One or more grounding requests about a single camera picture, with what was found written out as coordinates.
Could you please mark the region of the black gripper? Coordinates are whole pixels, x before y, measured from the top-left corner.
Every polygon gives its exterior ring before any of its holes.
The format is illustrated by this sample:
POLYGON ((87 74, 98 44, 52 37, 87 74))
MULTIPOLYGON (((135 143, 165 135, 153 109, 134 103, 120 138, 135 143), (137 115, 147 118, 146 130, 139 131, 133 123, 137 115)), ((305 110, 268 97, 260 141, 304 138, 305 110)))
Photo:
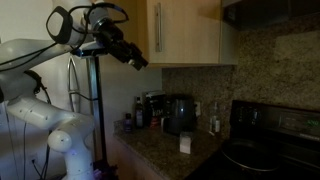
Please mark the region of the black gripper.
POLYGON ((133 66, 136 70, 148 65, 140 49, 134 43, 125 41, 123 32, 112 21, 103 22, 96 31, 97 43, 117 60, 133 66))

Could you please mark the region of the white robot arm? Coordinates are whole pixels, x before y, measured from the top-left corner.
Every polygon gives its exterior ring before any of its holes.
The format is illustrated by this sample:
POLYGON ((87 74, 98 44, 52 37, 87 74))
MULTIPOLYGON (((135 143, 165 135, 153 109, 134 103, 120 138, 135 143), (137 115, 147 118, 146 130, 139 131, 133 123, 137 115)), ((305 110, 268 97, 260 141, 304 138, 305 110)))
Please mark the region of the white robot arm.
POLYGON ((148 61, 135 44, 124 40, 119 22, 109 16, 109 9, 121 11, 121 7, 101 0, 52 2, 46 20, 48 40, 14 39, 0 45, 0 96, 10 115, 51 132, 48 146, 62 153, 66 164, 62 180, 96 180, 91 151, 85 144, 94 120, 38 99, 40 82, 31 69, 66 53, 78 57, 110 54, 137 70, 148 61))

